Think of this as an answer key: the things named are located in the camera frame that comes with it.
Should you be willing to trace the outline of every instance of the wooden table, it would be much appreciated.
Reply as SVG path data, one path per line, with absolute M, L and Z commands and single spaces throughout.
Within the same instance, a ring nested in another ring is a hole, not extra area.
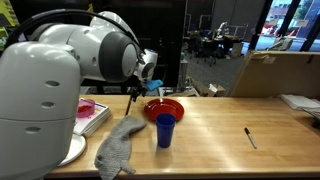
M 101 142 L 123 118 L 128 96 L 82 96 L 111 108 L 110 117 L 91 137 L 74 162 L 52 171 L 48 177 L 99 176 L 94 158 Z M 313 119 L 290 109 L 279 99 L 178 97 L 185 108 L 177 123 L 171 147 L 157 147 L 156 126 L 143 112 L 139 97 L 129 114 L 148 122 L 131 136 L 134 176 L 120 178 L 239 178 L 320 177 L 320 131 Z M 249 128 L 258 149 L 244 132 Z

